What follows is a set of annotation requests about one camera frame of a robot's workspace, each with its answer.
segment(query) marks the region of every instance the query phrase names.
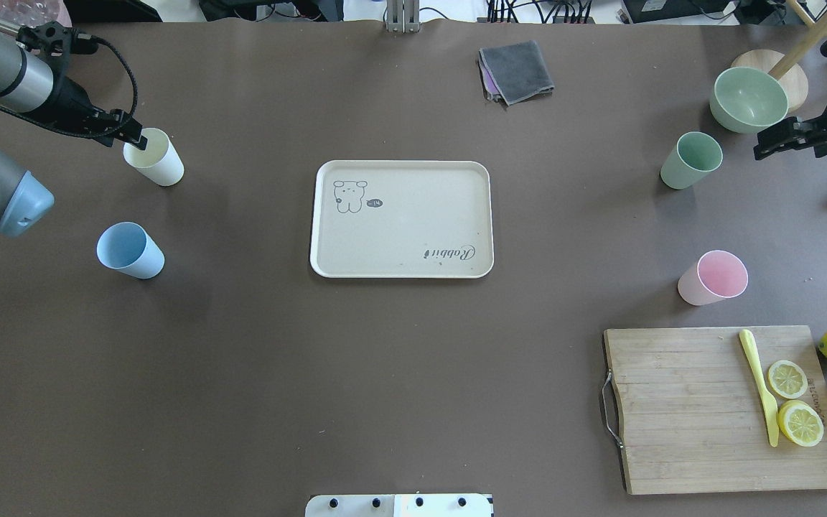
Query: plastic knife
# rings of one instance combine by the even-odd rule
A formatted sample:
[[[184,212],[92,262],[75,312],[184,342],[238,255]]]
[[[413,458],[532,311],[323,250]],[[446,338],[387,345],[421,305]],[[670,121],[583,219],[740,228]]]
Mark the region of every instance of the plastic knife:
[[[744,328],[739,331],[739,341],[745,351],[745,359],[749,361],[749,369],[758,386],[758,396],[761,398],[761,407],[765,410],[765,424],[767,425],[767,441],[772,447],[777,447],[777,438],[780,429],[777,428],[777,399],[767,390],[765,376],[762,375],[761,360],[758,358],[758,347],[755,345],[755,336],[751,330]]]

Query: gray cloth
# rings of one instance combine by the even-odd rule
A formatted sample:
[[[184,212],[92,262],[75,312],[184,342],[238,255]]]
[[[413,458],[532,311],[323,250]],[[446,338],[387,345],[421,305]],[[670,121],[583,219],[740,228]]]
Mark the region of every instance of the gray cloth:
[[[480,49],[480,62],[490,73],[506,105],[554,90],[554,82],[541,56],[541,47],[532,39],[505,47]]]

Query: white cup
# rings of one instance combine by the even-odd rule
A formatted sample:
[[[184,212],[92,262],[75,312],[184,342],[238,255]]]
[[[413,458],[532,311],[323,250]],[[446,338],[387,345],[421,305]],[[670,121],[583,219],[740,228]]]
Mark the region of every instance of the white cup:
[[[738,297],[749,284],[749,272],[738,256],[708,251],[678,281],[678,293],[692,305],[706,305]]]
[[[128,164],[162,187],[178,183],[184,177],[184,164],[177,156],[168,135],[157,128],[143,128],[142,136],[147,138],[145,151],[133,144],[123,145],[123,159]]]
[[[164,253],[137,223],[116,223],[98,239],[98,260],[138,279],[152,278],[164,268]]]

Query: wooden pole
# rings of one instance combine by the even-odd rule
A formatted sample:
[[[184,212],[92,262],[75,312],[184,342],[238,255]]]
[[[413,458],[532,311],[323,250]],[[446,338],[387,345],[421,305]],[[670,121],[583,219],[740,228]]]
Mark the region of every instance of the wooden pole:
[[[800,5],[800,2],[798,2],[798,0],[787,0],[787,5],[790,6],[790,9],[792,9],[793,12],[796,13],[801,20],[803,20],[803,23],[807,27],[812,27],[813,25],[815,25],[815,20],[812,17],[810,17],[810,15],[806,12],[806,9],[804,9],[803,6]]]
[[[798,62],[800,59],[803,58],[806,53],[813,48],[816,43],[820,39],[827,34],[827,11],[823,16],[818,19],[813,26],[810,27],[810,31],[803,37],[803,39],[795,44],[795,46],[790,49],[790,52],[787,52],[784,55],[784,58],[781,59],[777,65],[774,65],[774,68],[771,69],[770,75],[774,79],[781,79],[784,76],[784,73],[790,71],[790,69]]]

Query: metal bracket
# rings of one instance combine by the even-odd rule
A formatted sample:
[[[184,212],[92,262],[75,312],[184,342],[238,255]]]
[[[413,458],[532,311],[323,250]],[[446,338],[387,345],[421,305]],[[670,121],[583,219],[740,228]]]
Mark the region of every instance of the metal bracket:
[[[493,517],[491,494],[319,495],[305,517]]]
[[[388,32],[420,32],[420,0],[388,0]]]

